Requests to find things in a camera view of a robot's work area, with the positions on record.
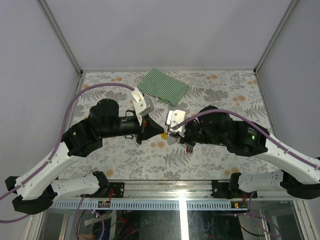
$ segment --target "yellow small object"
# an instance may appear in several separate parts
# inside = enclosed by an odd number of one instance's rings
[[[163,140],[167,140],[167,138],[168,138],[168,133],[167,133],[167,132],[162,133],[162,134],[161,134],[161,138],[162,138]]]

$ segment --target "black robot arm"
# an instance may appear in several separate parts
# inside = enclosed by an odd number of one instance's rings
[[[207,106],[200,111],[218,109]],[[267,134],[268,130],[259,124]],[[210,113],[198,117],[197,120],[185,125],[184,136],[177,133],[173,137],[179,138],[181,144],[186,144],[189,152],[198,144],[225,146],[230,153],[238,156],[251,157],[267,152],[266,137],[259,133],[245,121],[235,121],[227,113]]]
[[[134,111],[127,110],[125,116],[119,117],[119,105],[112,99],[100,100],[90,108],[88,118],[76,123],[62,136],[69,149],[69,156],[86,157],[102,147],[103,138],[117,136],[135,136],[136,142],[148,140],[162,134],[164,129],[151,119],[149,115],[142,118],[139,124]]]

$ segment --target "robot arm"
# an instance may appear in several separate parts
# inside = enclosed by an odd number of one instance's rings
[[[200,111],[217,109],[208,106]],[[213,196],[216,198],[242,198],[244,193],[253,191],[287,191],[291,196],[301,199],[320,197],[319,160],[308,157],[280,142],[275,136],[256,124],[271,139],[258,132],[245,121],[235,121],[223,112],[199,116],[186,125],[177,125],[187,119],[181,110],[170,111],[166,118],[168,132],[192,152],[196,144],[225,146],[237,156],[255,157],[278,167],[278,171],[267,173],[233,173],[230,181],[212,181]],[[274,142],[287,149],[283,151]],[[304,162],[293,157],[293,153]]]
[[[136,142],[141,144],[142,141],[164,132],[148,115],[154,109],[149,98],[144,97],[137,88],[131,94],[135,111],[127,110],[125,116],[119,117],[119,105],[116,101],[100,100],[96,106],[90,108],[87,119],[76,123],[62,135],[58,150],[50,161],[48,157],[51,153],[26,174],[10,176],[5,180],[9,191],[16,186],[22,186],[16,190],[18,196],[12,201],[17,212],[37,214],[58,200],[81,194],[108,196],[110,184],[101,171],[71,180],[58,180],[58,176],[71,165],[101,148],[103,138],[135,136]],[[22,184],[45,162],[48,164],[36,177]]]

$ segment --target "red wire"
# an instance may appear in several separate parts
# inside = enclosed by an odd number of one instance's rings
[[[111,205],[111,198],[112,198],[113,194],[114,194],[114,190],[111,188],[109,190],[109,202],[110,202],[110,205]]]
[[[247,200],[247,194],[245,193],[242,199],[242,203],[244,204],[246,200]]]

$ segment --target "white cable tray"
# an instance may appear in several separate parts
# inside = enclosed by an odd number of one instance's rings
[[[61,200],[52,204],[51,208],[55,209],[77,209],[80,200]],[[113,199],[109,203],[100,203],[99,200],[84,200],[80,206],[81,210],[179,210],[178,200],[117,200]],[[229,200],[222,201],[186,201],[187,210],[231,210]],[[233,211],[242,211],[246,208],[232,208]]]

